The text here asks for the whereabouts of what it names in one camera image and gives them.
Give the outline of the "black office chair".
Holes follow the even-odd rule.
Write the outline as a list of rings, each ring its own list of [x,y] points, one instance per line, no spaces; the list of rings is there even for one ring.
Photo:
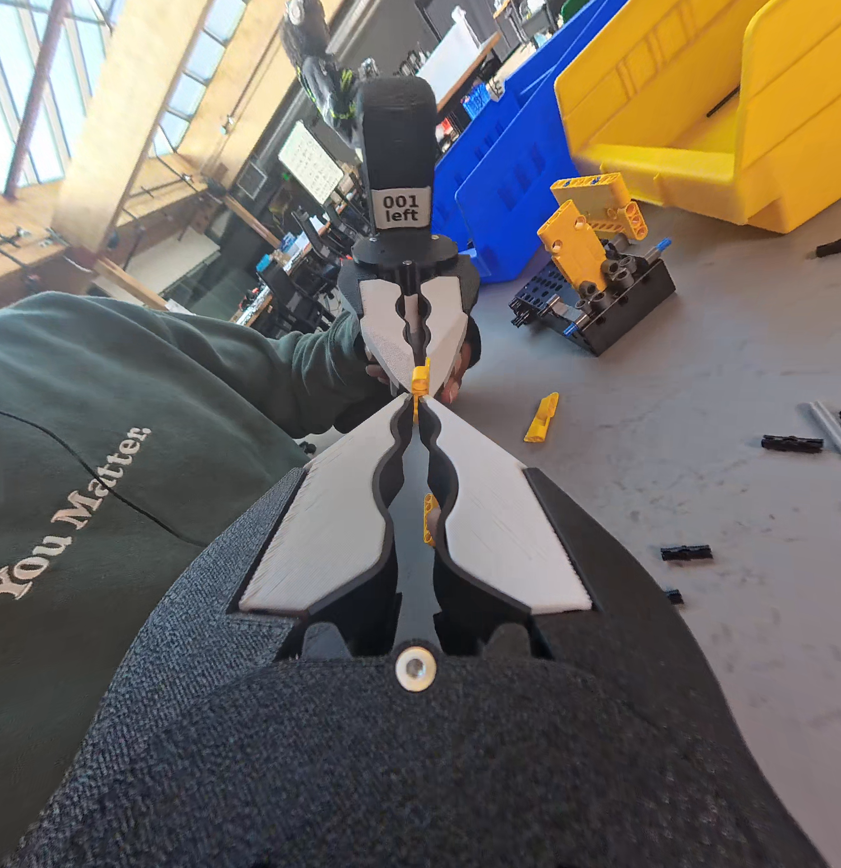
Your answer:
[[[263,336],[277,339],[292,331],[311,334],[329,330],[335,316],[282,267],[270,266],[257,279],[259,297],[269,298],[253,324]]]

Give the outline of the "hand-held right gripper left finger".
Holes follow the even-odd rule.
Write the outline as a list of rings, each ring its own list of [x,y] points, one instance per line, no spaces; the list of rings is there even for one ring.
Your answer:
[[[330,623],[355,656],[383,656],[401,607],[390,506],[404,485],[413,399],[394,397],[303,469],[302,478],[239,595],[241,613],[296,622],[282,656],[306,630]]]

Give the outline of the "black and yellow lego model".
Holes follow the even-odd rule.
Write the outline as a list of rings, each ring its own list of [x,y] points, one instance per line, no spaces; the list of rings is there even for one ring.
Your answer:
[[[620,172],[556,181],[555,212],[537,236],[550,262],[512,298],[512,324],[542,326],[594,357],[675,293],[664,238],[645,252],[647,223]]]

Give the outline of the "person's left hand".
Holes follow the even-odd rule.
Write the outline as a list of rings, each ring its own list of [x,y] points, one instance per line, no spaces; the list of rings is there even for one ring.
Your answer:
[[[436,395],[437,400],[446,405],[453,404],[461,389],[466,373],[474,364],[472,354],[472,344],[468,340],[463,342],[448,379]]]

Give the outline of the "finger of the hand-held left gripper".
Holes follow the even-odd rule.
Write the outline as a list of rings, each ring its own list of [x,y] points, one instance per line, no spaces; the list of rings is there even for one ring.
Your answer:
[[[398,305],[403,293],[398,284],[370,278],[360,281],[363,313],[361,333],[367,350],[394,386],[412,390],[414,352],[405,337],[406,323]]]
[[[457,276],[438,276],[420,288],[428,313],[425,319],[429,339],[426,357],[430,360],[429,394],[437,396],[446,385],[465,342],[468,315],[463,309]]]

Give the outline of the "yellow plastic bin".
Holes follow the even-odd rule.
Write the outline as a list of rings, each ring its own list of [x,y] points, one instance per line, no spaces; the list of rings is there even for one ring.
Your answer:
[[[841,198],[841,1],[627,2],[554,87],[636,200],[789,233]]]

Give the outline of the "white plastic box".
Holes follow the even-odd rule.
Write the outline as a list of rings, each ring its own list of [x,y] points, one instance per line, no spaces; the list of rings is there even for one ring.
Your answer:
[[[417,72],[417,77],[430,85],[439,111],[475,75],[477,68],[500,39],[501,34],[495,32],[480,42],[465,18],[455,19],[453,26]]]

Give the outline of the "whiteboard with notes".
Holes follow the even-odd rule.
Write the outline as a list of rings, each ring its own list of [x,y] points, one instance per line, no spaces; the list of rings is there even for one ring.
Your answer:
[[[284,168],[322,206],[328,204],[346,174],[302,120],[294,124],[277,156]]]

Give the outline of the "pile of small lego pins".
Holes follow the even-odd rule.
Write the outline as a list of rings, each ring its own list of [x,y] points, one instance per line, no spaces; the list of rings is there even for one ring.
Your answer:
[[[761,448],[769,451],[797,454],[820,454],[830,447],[841,456],[841,409],[831,411],[821,401],[812,401],[801,407],[821,434],[819,437],[770,435],[761,437]]]

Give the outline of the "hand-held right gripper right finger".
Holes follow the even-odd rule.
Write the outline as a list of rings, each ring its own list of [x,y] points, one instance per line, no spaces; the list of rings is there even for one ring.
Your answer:
[[[590,611],[528,468],[434,398],[419,399],[418,429],[439,509],[432,586],[442,650],[478,653],[507,624],[538,644],[539,616]]]

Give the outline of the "blue plastic bin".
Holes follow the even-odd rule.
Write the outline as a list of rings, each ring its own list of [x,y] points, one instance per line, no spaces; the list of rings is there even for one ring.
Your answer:
[[[556,78],[624,1],[584,6],[514,71],[437,163],[432,231],[469,254],[484,284],[517,278],[556,210],[551,185],[579,174],[556,100]]]

